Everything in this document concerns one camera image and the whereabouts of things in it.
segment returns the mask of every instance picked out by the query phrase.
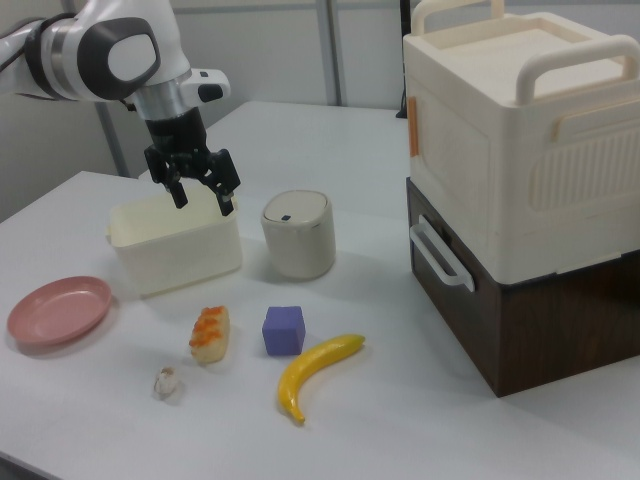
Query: orange tab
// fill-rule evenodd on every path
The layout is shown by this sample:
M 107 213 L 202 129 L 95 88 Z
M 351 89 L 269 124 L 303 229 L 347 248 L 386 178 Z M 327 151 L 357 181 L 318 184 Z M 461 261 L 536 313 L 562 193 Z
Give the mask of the orange tab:
M 407 119 L 409 120 L 409 156 L 413 158 L 420 154 L 416 97 L 407 98 Z

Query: white plastic container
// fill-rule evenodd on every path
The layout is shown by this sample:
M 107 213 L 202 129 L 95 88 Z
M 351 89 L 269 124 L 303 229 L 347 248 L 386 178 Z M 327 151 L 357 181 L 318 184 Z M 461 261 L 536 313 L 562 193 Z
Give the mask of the white plastic container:
M 220 213 L 205 186 L 185 188 L 178 210 L 168 193 L 111 210 L 107 239 L 140 295 L 150 295 L 240 267 L 236 212 Z
M 490 275 L 513 284 L 640 248 L 640 45 L 504 15 L 404 39 L 411 180 Z
M 276 195 L 262 212 L 271 262 L 282 275 L 307 280 L 325 274 L 336 258 L 333 209 L 320 192 Z

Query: purple cube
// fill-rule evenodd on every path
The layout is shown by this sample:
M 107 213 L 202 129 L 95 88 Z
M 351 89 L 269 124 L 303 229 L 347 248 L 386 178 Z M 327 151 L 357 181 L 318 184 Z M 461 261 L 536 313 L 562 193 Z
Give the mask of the purple cube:
M 302 308 L 269 307 L 267 310 L 262 336 L 269 355 L 300 355 L 305 333 Z

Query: toy banana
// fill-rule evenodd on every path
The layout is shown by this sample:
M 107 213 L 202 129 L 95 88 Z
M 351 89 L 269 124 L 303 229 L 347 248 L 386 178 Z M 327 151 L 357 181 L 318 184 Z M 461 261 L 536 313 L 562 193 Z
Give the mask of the toy banana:
M 347 358 L 362 347 L 362 335 L 341 335 L 327 340 L 298 356 L 285 369 L 278 384 L 278 400 L 298 423 L 304 423 L 304 415 L 298 408 L 298 391 L 302 384 L 318 370 Z

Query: pink plate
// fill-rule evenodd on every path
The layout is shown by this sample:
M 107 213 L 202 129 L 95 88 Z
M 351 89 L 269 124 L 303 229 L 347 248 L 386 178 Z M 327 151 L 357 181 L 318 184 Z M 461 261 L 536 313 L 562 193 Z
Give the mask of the pink plate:
M 20 300 L 9 314 L 7 329 L 20 343 L 54 345 L 90 330 L 110 304 L 111 289 L 99 278 L 63 278 Z

